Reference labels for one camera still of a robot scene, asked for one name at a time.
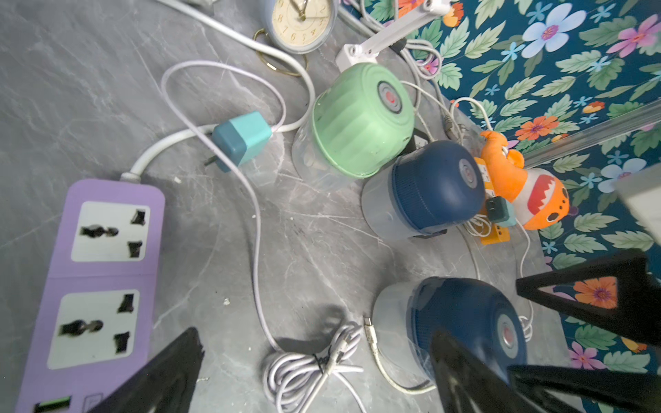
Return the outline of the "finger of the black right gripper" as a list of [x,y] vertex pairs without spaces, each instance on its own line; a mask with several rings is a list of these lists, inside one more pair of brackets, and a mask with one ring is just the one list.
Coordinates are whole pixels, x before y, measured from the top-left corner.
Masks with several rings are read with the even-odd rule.
[[558,313],[647,345],[660,344],[660,285],[647,255],[625,250],[516,281],[516,292]]
[[547,412],[574,412],[553,395],[585,397],[629,412],[660,411],[660,378],[643,373],[579,370],[550,366],[511,366],[511,388]]

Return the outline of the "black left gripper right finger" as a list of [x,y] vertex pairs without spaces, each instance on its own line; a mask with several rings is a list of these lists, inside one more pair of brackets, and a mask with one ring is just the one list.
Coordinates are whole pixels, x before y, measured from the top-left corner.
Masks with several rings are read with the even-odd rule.
[[430,357],[445,412],[540,412],[445,330],[433,335]]

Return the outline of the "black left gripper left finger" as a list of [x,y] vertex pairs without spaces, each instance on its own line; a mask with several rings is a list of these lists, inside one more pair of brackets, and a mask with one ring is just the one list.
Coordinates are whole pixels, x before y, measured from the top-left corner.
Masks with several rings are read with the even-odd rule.
[[185,330],[94,412],[188,412],[204,358],[195,327]]

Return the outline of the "dark blue meat grinder front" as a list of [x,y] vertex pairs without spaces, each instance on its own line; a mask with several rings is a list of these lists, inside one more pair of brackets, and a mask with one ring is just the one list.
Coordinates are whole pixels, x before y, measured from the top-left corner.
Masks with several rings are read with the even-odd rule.
[[434,380],[431,342],[439,330],[483,361],[502,380],[528,363],[516,310],[494,286],[468,278],[430,277],[386,287],[375,301],[377,349],[397,368]]

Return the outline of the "teal USB charger adapter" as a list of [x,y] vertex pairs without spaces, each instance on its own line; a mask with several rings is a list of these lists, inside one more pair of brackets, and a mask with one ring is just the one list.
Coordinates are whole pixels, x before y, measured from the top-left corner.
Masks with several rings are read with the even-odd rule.
[[489,198],[485,202],[488,220],[500,227],[509,228],[516,225],[516,210],[514,206],[501,196]]

